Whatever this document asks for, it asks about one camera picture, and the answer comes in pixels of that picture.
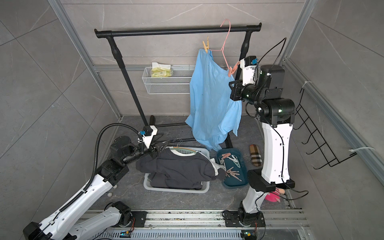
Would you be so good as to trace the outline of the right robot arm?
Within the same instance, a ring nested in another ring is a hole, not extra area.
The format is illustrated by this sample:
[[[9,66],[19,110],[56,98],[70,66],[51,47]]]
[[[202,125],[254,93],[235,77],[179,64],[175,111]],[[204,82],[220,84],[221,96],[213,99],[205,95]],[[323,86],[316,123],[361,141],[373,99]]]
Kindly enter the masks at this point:
[[[249,170],[249,190],[238,209],[238,224],[244,227],[265,226],[261,205],[267,196],[281,198],[293,190],[295,181],[289,174],[289,142],[295,122],[295,103],[282,98],[285,70],[272,64],[260,66],[255,56],[240,57],[242,79],[229,84],[231,99],[253,105],[255,119],[264,134],[263,166]]]

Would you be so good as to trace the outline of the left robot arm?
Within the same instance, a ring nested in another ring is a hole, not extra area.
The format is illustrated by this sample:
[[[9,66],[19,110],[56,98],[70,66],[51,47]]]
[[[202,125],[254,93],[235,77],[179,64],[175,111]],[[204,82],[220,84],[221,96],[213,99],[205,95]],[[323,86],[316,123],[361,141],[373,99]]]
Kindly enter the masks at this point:
[[[127,136],[116,140],[111,146],[116,151],[116,156],[99,165],[101,138],[104,132],[112,127],[123,127],[133,131],[138,136],[138,144],[133,144]],[[25,239],[87,240],[102,229],[117,224],[129,224],[132,217],[131,210],[122,202],[112,204],[102,213],[86,221],[79,222],[79,219],[96,200],[112,189],[129,172],[129,164],[145,156],[156,158],[168,146],[170,141],[154,143],[153,137],[156,134],[155,126],[138,131],[126,124],[112,123],[102,128],[96,140],[94,165],[90,179],[53,214],[40,223],[29,223],[23,230]]]

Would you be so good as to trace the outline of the light blue t-shirt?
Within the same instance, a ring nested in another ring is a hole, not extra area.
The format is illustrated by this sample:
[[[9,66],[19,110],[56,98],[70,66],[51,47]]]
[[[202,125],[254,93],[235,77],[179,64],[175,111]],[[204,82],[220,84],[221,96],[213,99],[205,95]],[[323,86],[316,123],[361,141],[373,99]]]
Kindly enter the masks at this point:
[[[190,115],[186,124],[194,138],[208,150],[221,150],[228,133],[238,134],[242,103],[233,101],[229,71],[221,68],[212,51],[200,49],[190,81]]]

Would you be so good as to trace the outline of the pink wire hanger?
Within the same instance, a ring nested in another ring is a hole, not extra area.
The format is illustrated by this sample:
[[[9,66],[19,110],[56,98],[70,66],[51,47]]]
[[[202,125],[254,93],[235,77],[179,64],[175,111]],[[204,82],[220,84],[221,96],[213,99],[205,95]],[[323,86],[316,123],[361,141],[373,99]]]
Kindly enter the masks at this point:
[[[222,27],[222,26],[224,25],[225,22],[228,22],[229,27],[228,27],[228,32],[227,32],[226,38],[225,38],[225,40],[224,40],[224,42],[223,42],[223,45],[222,45],[220,51],[221,51],[221,53],[222,53],[222,55],[223,55],[224,61],[225,61],[226,66],[227,66],[227,65],[229,65],[229,64],[228,64],[227,58],[226,58],[226,56],[225,56],[224,50],[225,50],[225,46],[226,46],[226,43],[227,43],[227,39],[228,39],[229,34],[230,34],[230,32],[231,32],[231,26],[232,26],[232,25],[231,25],[231,21],[230,21],[229,19],[224,19],[224,21],[222,22],[222,24],[221,24],[220,27]]]

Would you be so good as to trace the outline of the pink clothespin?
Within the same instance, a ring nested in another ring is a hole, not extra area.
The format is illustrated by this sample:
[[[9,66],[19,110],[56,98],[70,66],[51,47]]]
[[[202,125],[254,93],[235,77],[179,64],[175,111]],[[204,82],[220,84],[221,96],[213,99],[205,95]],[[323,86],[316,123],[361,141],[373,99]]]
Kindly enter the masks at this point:
[[[237,61],[233,67],[227,65],[227,67],[228,67],[228,77],[232,76],[237,71],[237,69],[240,66],[240,64],[241,64],[241,61]]]

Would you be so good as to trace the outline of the yellow clothespin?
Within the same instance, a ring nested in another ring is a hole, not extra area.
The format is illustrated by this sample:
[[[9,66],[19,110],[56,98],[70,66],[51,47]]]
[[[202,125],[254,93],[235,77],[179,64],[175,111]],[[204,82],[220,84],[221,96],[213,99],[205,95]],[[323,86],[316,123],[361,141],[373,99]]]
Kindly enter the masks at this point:
[[[204,50],[205,50],[206,53],[209,52],[209,50],[210,50],[209,37],[207,37],[207,40],[206,40],[206,41],[203,41],[203,48],[204,48]]]

